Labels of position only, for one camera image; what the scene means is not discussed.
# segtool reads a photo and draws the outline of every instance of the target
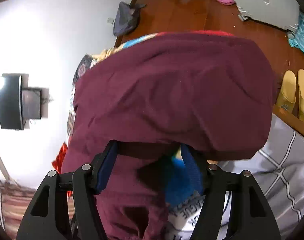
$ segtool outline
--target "wall-mounted television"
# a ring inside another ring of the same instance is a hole
[[[22,76],[3,74],[0,77],[0,123],[2,129],[23,129]]]

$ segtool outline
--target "silver bolt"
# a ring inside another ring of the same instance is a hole
[[[83,166],[82,166],[82,170],[84,170],[84,171],[87,171],[87,170],[89,170],[91,168],[91,165],[90,164],[84,164]]]
[[[209,164],[209,169],[211,171],[216,171],[218,169],[218,167],[215,164],[211,163],[211,164]]]
[[[48,175],[49,177],[53,177],[53,176],[56,175],[56,171],[52,170],[52,171],[50,171],[49,173],[47,173],[47,175]]]
[[[245,171],[243,171],[243,175],[246,176],[246,177],[250,177],[251,176],[251,172],[245,170]]]

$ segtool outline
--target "gray bag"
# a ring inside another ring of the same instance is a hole
[[[140,9],[143,7],[145,5],[135,4],[134,6],[130,6],[129,4],[120,2],[114,22],[113,35],[122,36],[133,31],[138,26]]]

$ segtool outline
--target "maroon garment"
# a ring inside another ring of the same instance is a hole
[[[197,33],[143,41],[76,83],[62,171],[89,163],[110,139],[124,142],[97,198],[103,226],[109,238],[162,239],[168,214],[151,164],[178,142],[210,160],[251,158],[268,138],[273,90],[274,73],[253,41]]]

